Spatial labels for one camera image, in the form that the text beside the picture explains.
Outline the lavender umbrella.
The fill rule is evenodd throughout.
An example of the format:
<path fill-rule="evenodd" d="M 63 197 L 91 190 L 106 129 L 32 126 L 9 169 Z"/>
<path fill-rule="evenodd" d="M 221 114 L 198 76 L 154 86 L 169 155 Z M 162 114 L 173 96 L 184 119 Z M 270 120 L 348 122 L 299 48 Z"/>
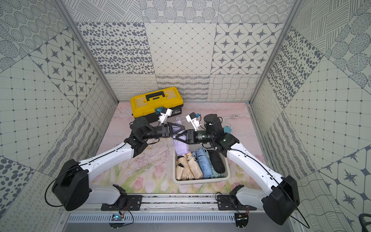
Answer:
<path fill-rule="evenodd" d="M 176 117 L 177 121 L 175 123 L 182 124 L 182 120 L 181 120 L 182 118 L 185 119 L 185 117 Z M 180 142 L 180 141 L 176 141 L 174 139 L 173 139 L 173 142 L 174 142 L 175 152 L 177 156 L 183 156 L 190 152 L 188 144 Z"/>

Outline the white plastic storage box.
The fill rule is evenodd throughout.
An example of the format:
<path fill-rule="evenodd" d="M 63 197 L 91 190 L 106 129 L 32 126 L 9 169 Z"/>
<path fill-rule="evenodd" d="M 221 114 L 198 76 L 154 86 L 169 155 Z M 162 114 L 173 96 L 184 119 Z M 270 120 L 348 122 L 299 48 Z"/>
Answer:
<path fill-rule="evenodd" d="M 193 149 L 189 148 L 189 150 L 192 153 L 194 151 L 199 150 L 200 148 L 203 148 L 203 147 L 196 146 Z M 224 177 L 223 178 L 198 179 L 198 180 L 197 179 L 192 179 L 192 180 L 178 181 L 178 180 L 176 180 L 176 166 L 177 166 L 177 157 L 178 156 L 177 156 L 176 152 L 174 152 L 174 156 L 173 156 L 173 163 L 174 163 L 173 180 L 174 180 L 174 182 L 177 183 L 177 184 L 180 184 L 180 185 L 190 185 L 190 184 L 206 184 L 206 183 L 213 183 L 213 182 L 222 182 L 222 181 L 228 180 L 230 175 L 231 175 L 231 172 L 230 172 L 230 169 L 229 169 L 229 166 L 228 166 L 228 161 L 224 156 L 222 156 L 221 154 L 219 154 L 219 155 L 221 156 L 223 164 L 225 165 L 225 172 L 224 172 Z M 208 157 L 209 162 L 211 163 L 208 151 L 207 151 L 207 157 Z"/>

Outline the small pale blue umbrella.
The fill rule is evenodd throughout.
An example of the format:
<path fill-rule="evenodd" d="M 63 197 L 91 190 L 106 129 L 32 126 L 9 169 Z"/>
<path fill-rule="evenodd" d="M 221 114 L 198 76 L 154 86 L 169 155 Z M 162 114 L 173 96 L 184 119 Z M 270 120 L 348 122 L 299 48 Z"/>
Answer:
<path fill-rule="evenodd" d="M 200 148 L 199 150 L 192 152 L 192 155 L 194 156 L 203 173 L 203 179 L 211 179 L 213 177 L 213 172 L 211 163 L 209 162 L 207 157 L 207 150 L 204 148 Z"/>

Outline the small beige umbrella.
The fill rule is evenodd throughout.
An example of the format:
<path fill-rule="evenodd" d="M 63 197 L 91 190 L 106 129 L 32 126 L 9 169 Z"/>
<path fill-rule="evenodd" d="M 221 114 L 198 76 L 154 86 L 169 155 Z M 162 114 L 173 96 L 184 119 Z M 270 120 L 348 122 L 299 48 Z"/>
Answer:
<path fill-rule="evenodd" d="M 193 179 L 197 179 L 197 180 L 203 179 L 203 172 L 198 162 L 196 161 L 194 155 L 191 152 L 188 152 L 186 154 L 186 158 L 187 158 L 187 164 L 190 168 L 190 171 L 192 172 Z"/>

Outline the black umbrella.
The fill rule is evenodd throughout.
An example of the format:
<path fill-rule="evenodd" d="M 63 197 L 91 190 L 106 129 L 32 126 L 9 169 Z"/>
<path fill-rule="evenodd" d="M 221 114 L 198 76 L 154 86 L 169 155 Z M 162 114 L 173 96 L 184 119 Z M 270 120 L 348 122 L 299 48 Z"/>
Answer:
<path fill-rule="evenodd" d="M 223 174 L 225 172 L 225 165 L 223 164 L 223 161 L 221 159 L 221 156 L 217 151 L 214 150 L 207 150 L 209 154 L 209 158 L 211 161 L 211 164 L 218 174 Z"/>

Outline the mint green umbrella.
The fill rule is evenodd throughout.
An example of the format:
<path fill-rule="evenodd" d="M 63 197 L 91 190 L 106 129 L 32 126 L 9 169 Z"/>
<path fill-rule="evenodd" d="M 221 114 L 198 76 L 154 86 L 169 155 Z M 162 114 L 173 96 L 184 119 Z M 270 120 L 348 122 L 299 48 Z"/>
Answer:
<path fill-rule="evenodd" d="M 212 178 L 223 178 L 224 174 L 223 173 L 217 173 L 216 171 L 212 172 Z"/>

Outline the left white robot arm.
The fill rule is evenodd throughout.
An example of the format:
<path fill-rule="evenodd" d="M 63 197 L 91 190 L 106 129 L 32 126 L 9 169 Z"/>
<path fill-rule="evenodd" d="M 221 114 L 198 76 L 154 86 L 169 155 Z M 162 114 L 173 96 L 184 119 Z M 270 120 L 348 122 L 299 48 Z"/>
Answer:
<path fill-rule="evenodd" d="M 131 133 L 123 143 L 100 155 L 82 160 L 67 161 L 56 178 L 52 192 L 67 211 L 84 204 L 103 204 L 113 210 L 123 210 L 128 205 L 127 193 L 119 185 L 101 187 L 92 180 L 117 164 L 140 155 L 150 139 L 170 138 L 179 135 L 185 128 L 176 123 L 150 125 L 145 117 L 139 117 L 130 125 Z"/>

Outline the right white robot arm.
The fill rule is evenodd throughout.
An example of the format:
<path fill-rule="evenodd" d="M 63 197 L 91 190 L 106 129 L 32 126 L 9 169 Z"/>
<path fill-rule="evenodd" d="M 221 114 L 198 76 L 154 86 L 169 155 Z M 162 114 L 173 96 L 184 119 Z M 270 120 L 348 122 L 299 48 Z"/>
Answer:
<path fill-rule="evenodd" d="M 296 180 L 291 176 L 282 176 L 253 156 L 235 136 L 224 131 L 216 114 L 206 116 L 203 130 L 187 130 L 180 124 L 171 123 L 169 133 L 188 145 L 210 144 L 256 181 L 261 188 L 257 193 L 246 187 L 238 187 L 232 192 L 239 204 L 263 209 L 278 225 L 283 225 L 297 210 L 300 199 Z"/>

